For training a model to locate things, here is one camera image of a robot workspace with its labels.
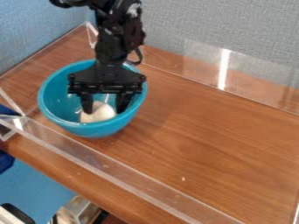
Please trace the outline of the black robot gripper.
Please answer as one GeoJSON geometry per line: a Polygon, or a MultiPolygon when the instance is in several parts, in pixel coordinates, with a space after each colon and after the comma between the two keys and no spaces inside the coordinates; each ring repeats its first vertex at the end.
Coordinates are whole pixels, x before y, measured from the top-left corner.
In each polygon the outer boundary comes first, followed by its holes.
{"type": "Polygon", "coordinates": [[[124,66],[101,66],[93,62],[85,69],[68,75],[68,93],[81,95],[85,114],[92,113],[93,94],[117,94],[116,112],[121,114],[132,100],[132,93],[142,91],[145,76],[124,66]]]}

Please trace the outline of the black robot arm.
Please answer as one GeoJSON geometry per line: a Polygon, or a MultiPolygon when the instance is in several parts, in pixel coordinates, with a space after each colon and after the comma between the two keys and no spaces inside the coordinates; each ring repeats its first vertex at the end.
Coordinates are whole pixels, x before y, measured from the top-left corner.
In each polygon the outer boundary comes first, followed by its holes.
{"type": "Polygon", "coordinates": [[[97,43],[93,64],[68,75],[68,93],[80,98],[82,111],[92,113],[93,95],[116,95],[116,112],[122,113],[134,94],[142,92],[145,76],[124,68],[142,61],[138,46],[145,32],[141,0],[49,0],[58,8],[88,7],[94,11],[97,43]]]}

